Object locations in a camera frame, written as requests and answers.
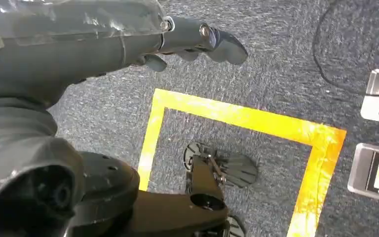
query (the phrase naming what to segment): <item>black metal frame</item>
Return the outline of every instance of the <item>black metal frame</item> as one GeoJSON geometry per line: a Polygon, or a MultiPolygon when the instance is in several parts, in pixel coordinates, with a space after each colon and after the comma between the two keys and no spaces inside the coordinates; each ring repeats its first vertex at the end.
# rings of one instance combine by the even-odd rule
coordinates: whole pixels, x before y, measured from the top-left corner
{"type": "MultiPolygon", "coordinates": [[[[96,165],[112,167],[113,162],[116,162],[117,166],[121,166],[121,169],[124,169],[126,165],[116,159],[101,159],[101,156],[100,154],[86,153],[84,162],[91,162],[94,169],[96,165]]],[[[212,166],[205,163],[201,157],[196,156],[191,169],[190,193],[179,195],[138,191],[132,208],[119,207],[120,210],[115,218],[112,218],[112,212],[108,213],[109,216],[106,219],[101,215],[93,216],[96,223],[89,222],[89,218],[74,217],[72,223],[77,226],[71,226],[65,236],[83,237],[84,233],[87,236],[104,237],[201,237],[209,236],[211,233],[223,236],[228,225],[228,208],[214,177],[212,166]],[[77,219],[80,221],[86,219],[86,225],[80,225],[80,221],[77,219]]],[[[89,217],[93,215],[95,207],[116,206],[115,202],[125,201],[115,199],[115,197],[119,197],[117,194],[112,192],[110,195],[105,194],[105,200],[101,199],[102,196],[96,197],[92,205],[83,205],[83,208],[76,209],[76,212],[89,217]]]]}

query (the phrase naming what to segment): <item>gray plastic housing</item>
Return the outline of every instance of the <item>gray plastic housing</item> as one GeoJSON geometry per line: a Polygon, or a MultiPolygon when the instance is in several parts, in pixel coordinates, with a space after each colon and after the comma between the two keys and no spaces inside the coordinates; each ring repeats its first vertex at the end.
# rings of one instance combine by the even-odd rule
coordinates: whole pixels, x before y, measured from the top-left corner
{"type": "Polygon", "coordinates": [[[379,153],[379,146],[364,143],[357,145],[349,175],[348,190],[356,194],[379,199],[379,193],[367,189],[374,152],[379,153]]]}

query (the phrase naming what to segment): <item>metal bolt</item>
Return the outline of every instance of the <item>metal bolt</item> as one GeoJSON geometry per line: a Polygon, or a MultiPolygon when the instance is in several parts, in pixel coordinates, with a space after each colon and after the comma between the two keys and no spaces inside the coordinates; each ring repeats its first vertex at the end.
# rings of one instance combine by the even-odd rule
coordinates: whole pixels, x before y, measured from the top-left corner
{"type": "Polygon", "coordinates": [[[160,28],[163,31],[169,31],[171,29],[171,23],[169,21],[162,21],[160,23],[160,28]]]}
{"type": "Polygon", "coordinates": [[[202,36],[209,36],[210,28],[208,26],[201,26],[200,32],[202,36]]]}

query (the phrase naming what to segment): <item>yellow tape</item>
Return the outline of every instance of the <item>yellow tape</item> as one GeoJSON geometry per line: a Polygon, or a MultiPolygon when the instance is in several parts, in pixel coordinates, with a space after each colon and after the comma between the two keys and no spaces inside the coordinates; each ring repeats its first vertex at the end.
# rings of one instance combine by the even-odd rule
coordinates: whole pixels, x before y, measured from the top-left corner
{"type": "Polygon", "coordinates": [[[220,101],[156,89],[139,161],[140,190],[147,190],[165,108],[312,146],[288,237],[313,237],[346,131],[220,101]]]}

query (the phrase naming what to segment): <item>gray carpet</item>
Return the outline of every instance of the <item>gray carpet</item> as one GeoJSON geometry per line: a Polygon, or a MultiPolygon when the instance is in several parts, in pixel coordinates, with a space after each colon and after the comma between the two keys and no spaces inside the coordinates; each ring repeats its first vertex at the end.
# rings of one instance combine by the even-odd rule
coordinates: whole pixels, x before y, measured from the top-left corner
{"type": "MultiPolygon", "coordinates": [[[[233,32],[250,53],[242,66],[202,56],[193,63],[166,58],[154,73],[129,68],[71,86],[51,109],[59,134],[81,150],[119,157],[137,167],[155,88],[289,115],[347,130],[316,236],[379,236],[379,201],[350,193],[347,180],[357,143],[379,144],[379,123],[359,115],[362,96],[326,84],[310,45],[326,0],[164,0],[171,15],[203,18],[233,32]]],[[[379,68],[379,1],[344,0],[322,25],[318,55],[328,76],[365,90],[379,68]]],[[[248,236],[285,236],[310,147],[228,124],[167,110],[153,164],[150,190],[179,193],[182,152],[190,141],[244,153],[257,162],[252,187],[229,189],[232,212],[248,236]]]]}

